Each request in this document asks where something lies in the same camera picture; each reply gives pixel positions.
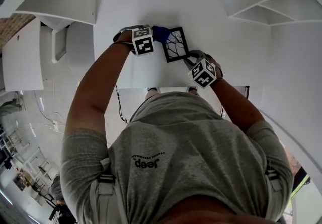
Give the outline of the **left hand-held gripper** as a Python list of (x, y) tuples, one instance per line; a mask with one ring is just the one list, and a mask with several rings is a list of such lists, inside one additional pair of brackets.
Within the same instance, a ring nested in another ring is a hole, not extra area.
[(131, 31), (131, 42), (121, 41), (131, 49), (136, 56), (154, 52), (153, 30), (149, 25), (135, 25), (122, 28), (119, 31), (121, 35), (124, 31)]

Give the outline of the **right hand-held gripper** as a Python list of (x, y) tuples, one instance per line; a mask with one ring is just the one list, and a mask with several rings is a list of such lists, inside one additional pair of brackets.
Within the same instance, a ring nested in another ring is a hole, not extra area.
[(201, 88), (208, 87), (217, 79), (215, 65), (204, 59), (207, 58), (207, 55), (201, 50), (191, 50), (189, 55), (196, 59), (202, 59), (196, 64), (188, 58), (184, 59), (186, 67), (192, 67), (189, 71), (190, 78)]

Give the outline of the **person's left hand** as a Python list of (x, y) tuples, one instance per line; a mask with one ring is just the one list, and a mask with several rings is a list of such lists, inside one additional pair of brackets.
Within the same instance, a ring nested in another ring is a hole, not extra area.
[(132, 32), (122, 32), (117, 38), (117, 42), (132, 43)]

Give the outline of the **person's right hand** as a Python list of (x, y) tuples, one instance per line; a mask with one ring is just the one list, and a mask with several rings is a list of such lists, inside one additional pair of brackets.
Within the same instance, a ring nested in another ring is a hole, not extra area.
[(212, 58), (210, 55), (206, 55), (206, 59), (208, 62), (210, 62), (212, 65), (215, 66), (215, 72), (216, 72), (216, 78), (217, 79), (222, 79), (223, 78), (223, 73), (222, 73), (222, 70), (221, 70), (221, 66), (219, 63), (217, 63), (215, 61), (214, 58)]

